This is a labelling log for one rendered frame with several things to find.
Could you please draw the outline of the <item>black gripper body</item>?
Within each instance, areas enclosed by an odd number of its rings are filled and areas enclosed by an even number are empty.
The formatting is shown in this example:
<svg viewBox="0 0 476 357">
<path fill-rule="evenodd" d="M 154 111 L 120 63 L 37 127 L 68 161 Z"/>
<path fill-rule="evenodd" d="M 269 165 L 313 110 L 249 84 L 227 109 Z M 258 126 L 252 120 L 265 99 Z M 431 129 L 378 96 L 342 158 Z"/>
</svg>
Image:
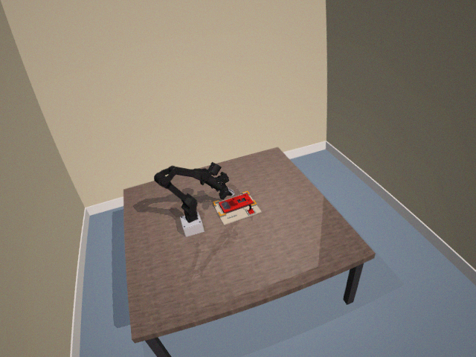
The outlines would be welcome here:
<svg viewBox="0 0 476 357">
<path fill-rule="evenodd" d="M 216 189 L 216 191 L 220 191 L 219 193 L 219 197 L 220 199 L 224 199 L 228 194 L 229 194 L 229 191 L 227 188 L 223 187 L 224 184 L 222 184 L 222 186 L 219 184 L 219 180 L 217 178 L 219 178 L 220 176 L 217 176 L 215 177 L 215 182 L 213 183 L 213 185 L 211 185 L 210 187 L 213 189 Z"/>
</svg>

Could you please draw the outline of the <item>beige flat plate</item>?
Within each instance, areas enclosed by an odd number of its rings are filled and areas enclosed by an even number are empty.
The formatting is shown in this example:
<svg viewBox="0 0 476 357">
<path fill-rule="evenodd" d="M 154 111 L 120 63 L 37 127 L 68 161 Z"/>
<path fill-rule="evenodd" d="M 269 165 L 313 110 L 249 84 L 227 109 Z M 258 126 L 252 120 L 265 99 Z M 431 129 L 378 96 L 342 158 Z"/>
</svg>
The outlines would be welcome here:
<svg viewBox="0 0 476 357">
<path fill-rule="evenodd" d="M 250 193 L 248 191 L 242 192 L 242 194 L 245 194 L 245 193 L 247 193 L 249 195 L 249 197 L 251 198 Z M 254 211 L 253 214 L 249 214 L 249 212 L 248 212 L 249 206 L 245 207 L 245 208 L 241 208 L 239 210 L 235 210 L 235 211 L 230 212 L 230 213 L 223 213 L 221 207 L 219 206 L 219 200 L 213 202 L 213 206 L 215 207 L 216 212 L 218 213 L 219 218 L 222 221 L 222 224 L 223 225 L 228 225 L 228 224 L 231 224 L 232 222 L 236 222 L 236 221 L 239 221 L 241 219 L 245 219 L 245 218 L 248 218 L 250 216 L 262 213 L 262 211 L 258 208 L 257 203 L 252 198 L 251 198 L 251 200 L 254 202 L 251 205 L 251 208 Z"/>
</svg>

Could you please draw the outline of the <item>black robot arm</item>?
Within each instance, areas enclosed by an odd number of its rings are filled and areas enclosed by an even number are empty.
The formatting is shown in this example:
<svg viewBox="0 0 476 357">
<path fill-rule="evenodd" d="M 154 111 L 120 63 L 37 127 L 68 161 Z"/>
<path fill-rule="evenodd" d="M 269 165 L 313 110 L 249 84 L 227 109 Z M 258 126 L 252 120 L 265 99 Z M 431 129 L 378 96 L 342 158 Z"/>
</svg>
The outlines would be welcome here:
<svg viewBox="0 0 476 357">
<path fill-rule="evenodd" d="M 188 221 L 188 223 L 190 223 L 198 219 L 197 202 L 189 193 L 187 195 L 183 194 L 179 189 L 173 186 L 170 181 L 175 175 L 189 176 L 200 180 L 201 185 L 204 185 L 205 183 L 211 186 L 215 182 L 215 178 L 213 176 L 216 176 L 221 168 L 222 167 L 213 162 L 210 164 L 208 169 L 187 169 L 182 167 L 170 166 L 167 169 L 161 170 L 160 172 L 156 173 L 154 176 L 154 180 L 161 187 L 170 190 L 171 193 L 180 198 L 180 200 L 183 202 L 181 208 L 184 209 L 185 219 Z M 219 180 L 219 184 L 221 186 L 222 184 L 229 182 L 229 178 L 226 173 L 221 172 L 220 175 L 221 176 L 217 179 Z"/>
</svg>

